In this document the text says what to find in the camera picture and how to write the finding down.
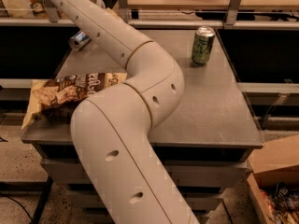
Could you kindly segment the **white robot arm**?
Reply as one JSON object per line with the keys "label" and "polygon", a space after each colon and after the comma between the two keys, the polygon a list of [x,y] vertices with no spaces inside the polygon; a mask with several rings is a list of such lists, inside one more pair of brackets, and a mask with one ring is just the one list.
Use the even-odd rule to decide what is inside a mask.
{"label": "white robot arm", "polygon": [[199,224],[148,139],[181,100],[178,63],[95,0],[50,1],[129,75],[82,101],[70,124],[80,162],[114,223]]}

